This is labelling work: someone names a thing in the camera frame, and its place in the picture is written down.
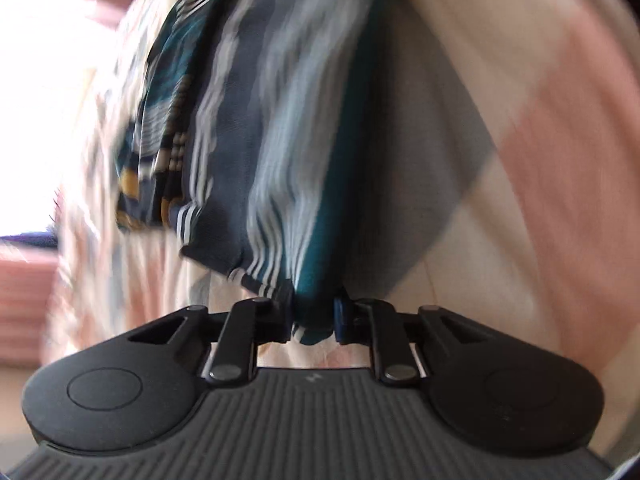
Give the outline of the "navy teal striped sweater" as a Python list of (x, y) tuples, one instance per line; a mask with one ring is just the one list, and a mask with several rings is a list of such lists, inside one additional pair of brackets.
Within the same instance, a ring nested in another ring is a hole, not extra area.
[(175, 0), (116, 159), (116, 221), (334, 329), (381, 0)]

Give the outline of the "pink curtain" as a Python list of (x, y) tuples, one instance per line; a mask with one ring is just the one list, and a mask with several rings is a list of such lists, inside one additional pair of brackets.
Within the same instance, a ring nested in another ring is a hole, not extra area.
[(1, 364), (40, 364), (58, 270), (53, 250), (1, 243)]

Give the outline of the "pink grey checkered bedspread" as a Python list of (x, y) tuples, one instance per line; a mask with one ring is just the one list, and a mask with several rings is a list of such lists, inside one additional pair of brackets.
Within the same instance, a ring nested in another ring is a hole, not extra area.
[[(176, 0), (134, 0), (90, 84), (42, 355), (54, 362), (238, 285), (174, 234), (115, 224), (115, 153)], [(589, 368), (591, 445), (639, 448), (639, 33), (624, 0), (390, 0), (363, 225), (345, 285), (439, 304)]]

